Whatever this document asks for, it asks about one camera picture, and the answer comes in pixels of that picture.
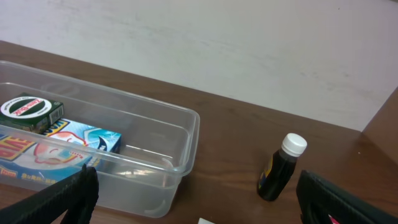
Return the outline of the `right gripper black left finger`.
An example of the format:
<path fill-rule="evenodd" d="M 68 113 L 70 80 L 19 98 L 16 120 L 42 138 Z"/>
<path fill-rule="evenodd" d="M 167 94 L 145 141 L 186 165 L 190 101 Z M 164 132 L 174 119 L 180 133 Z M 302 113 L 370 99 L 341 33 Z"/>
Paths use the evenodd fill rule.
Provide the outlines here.
<path fill-rule="evenodd" d="M 30 197 L 1 209 L 1 224 L 62 223 L 89 224 L 99 198 L 96 169 L 83 165 L 77 173 Z"/>

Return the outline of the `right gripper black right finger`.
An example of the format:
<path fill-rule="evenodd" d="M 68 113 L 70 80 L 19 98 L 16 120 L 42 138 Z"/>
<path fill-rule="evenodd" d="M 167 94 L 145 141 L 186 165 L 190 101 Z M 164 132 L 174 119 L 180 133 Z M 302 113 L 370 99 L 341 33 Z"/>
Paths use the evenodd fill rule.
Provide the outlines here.
<path fill-rule="evenodd" d="M 331 223 L 329 215 L 341 224 L 397 224 L 397 217 L 307 170 L 300 173 L 296 194 L 303 224 Z"/>

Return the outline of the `blue fever patch box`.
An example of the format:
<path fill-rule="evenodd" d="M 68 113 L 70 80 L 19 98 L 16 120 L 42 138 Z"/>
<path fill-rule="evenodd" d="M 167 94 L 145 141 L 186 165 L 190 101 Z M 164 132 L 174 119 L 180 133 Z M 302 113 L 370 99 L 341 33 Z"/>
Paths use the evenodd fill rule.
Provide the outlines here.
<path fill-rule="evenodd" d="M 69 119 L 60 119 L 43 135 L 90 147 L 98 151 L 119 151 L 122 135 Z M 78 172 L 86 164 L 95 168 L 101 159 L 70 147 L 51 146 L 14 136 L 1 135 L 1 177 L 54 184 Z"/>

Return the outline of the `green Zam-Buk ointment box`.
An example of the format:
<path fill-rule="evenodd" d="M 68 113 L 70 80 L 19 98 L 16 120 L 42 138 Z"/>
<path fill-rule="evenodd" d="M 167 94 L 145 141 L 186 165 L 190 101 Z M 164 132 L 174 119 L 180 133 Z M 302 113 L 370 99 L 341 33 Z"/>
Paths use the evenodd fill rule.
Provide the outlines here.
<path fill-rule="evenodd" d="M 42 134 L 64 114 L 60 101 L 21 93 L 1 105 L 1 125 Z"/>

